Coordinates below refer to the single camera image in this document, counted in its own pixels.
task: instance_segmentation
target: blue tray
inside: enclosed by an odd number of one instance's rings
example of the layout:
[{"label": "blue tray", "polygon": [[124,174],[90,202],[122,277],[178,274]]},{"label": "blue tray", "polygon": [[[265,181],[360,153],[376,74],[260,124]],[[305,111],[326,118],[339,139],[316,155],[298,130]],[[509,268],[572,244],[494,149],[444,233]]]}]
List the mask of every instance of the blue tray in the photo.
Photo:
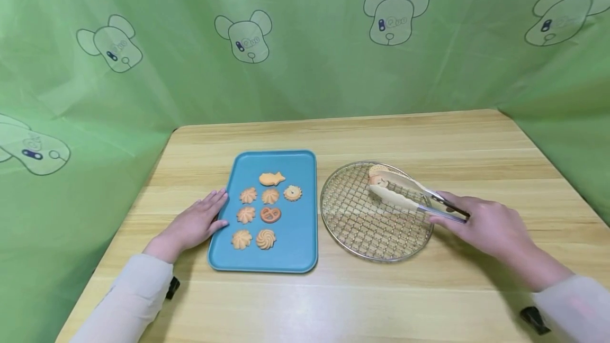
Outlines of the blue tray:
[{"label": "blue tray", "polygon": [[[286,178],[274,188],[280,199],[272,205],[263,204],[263,186],[258,177],[264,172],[281,172]],[[216,270],[241,272],[306,273],[318,260],[318,212],[317,212],[316,155],[309,150],[247,151],[237,156],[229,177],[227,192],[229,201],[218,214],[218,219],[229,225],[216,232],[208,250],[208,263]],[[286,187],[301,187],[302,196],[296,202],[284,198]],[[256,188],[257,198],[252,204],[242,204],[239,196],[249,187]],[[252,222],[237,221],[237,211],[253,206],[256,217]],[[263,207],[278,207],[280,219],[268,224],[261,220]],[[233,248],[233,233],[247,229],[252,242],[244,250]],[[275,232],[276,242],[269,250],[256,246],[256,236],[262,229]]]}]

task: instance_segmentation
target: green backdrop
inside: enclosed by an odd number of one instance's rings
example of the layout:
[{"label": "green backdrop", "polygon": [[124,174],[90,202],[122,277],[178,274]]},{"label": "green backdrop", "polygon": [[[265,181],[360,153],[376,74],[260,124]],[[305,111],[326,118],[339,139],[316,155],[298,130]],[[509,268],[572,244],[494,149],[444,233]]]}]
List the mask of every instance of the green backdrop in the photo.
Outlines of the green backdrop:
[{"label": "green backdrop", "polygon": [[0,0],[0,341],[53,341],[181,125],[495,107],[609,221],[609,6]]}]

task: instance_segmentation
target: round wire rack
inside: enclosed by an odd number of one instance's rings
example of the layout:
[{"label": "round wire rack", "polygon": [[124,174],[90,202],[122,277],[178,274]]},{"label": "round wire rack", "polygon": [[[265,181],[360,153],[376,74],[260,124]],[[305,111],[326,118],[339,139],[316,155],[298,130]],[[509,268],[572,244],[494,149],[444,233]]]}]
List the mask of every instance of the round wire rack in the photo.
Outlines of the round wire rack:
[{"label": "round wire rack", "polygon": [[[409,176],[396,167],[378,162],[346,164],[324,183],[320,213],[330,235],[346,250],[369,260],[397,262],[425,247],[434,226],[424,213],[383,203],[369,192],[369,170],[375,165]],[[388,189],[430,206],[429,199],[420,192],[393,183],[389,183]]]}]

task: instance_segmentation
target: bear face print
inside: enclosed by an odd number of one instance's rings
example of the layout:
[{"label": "bear face print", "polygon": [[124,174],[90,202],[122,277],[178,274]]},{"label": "bear face print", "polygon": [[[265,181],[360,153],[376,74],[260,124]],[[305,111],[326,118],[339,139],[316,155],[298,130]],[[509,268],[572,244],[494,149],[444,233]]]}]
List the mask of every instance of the bear face print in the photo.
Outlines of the bear face print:
[{"label": "bear face print", "polygon": [[60,170],[70,155],[68,146],[59,139],[0,114],[0,163],[18,161],[32,174],[43,176]]},{"label": "bear face print", "polygon": [[76,40],[87,54],[102,55],[112,70],[124,73],[142,60],[142,52],[131,42],[135,35],[136,31],[127,19],[112,15],[108,26],[95,32],[78,30]]},{"label": "bear face print", "polygon": [[237,23],[217,16],[214,26],[220,37],[230,41],[233,55],[239,61],[256,64],[269,57],[269,47],[264,37],[271,31],[272,22],[265,11],[256,10],[249,21]]},{"label": "bear face print", "polygon": [[588,16],[609,9],[610,0],[538,0],[533,8],[540,20],[525,34],[533,46],[546,47],[574,37]]},{"label": "bear face print", "polygon": [[369,31],[373,42],[397,46],[411,37],[411,23],[421,16],[430,0],[365,0],[364,13],[374,18]]}]

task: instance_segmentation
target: white sleeve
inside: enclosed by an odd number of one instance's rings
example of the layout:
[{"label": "white sleeve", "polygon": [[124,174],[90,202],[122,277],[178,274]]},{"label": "white sleeve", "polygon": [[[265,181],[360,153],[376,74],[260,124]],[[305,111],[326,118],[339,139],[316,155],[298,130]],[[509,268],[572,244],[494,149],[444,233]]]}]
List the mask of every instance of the white sleeve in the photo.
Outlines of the white sleeve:
[{"label": "white sleeve", "polygon": [[610,292],[594,279],[574,275],[534,294],[534,302],[562,342],[610,342]]},{"label": "white sleeve", "polygon": [[157,316],[172,281],[173,265],[132,256],[71,343],[137,343]]}]

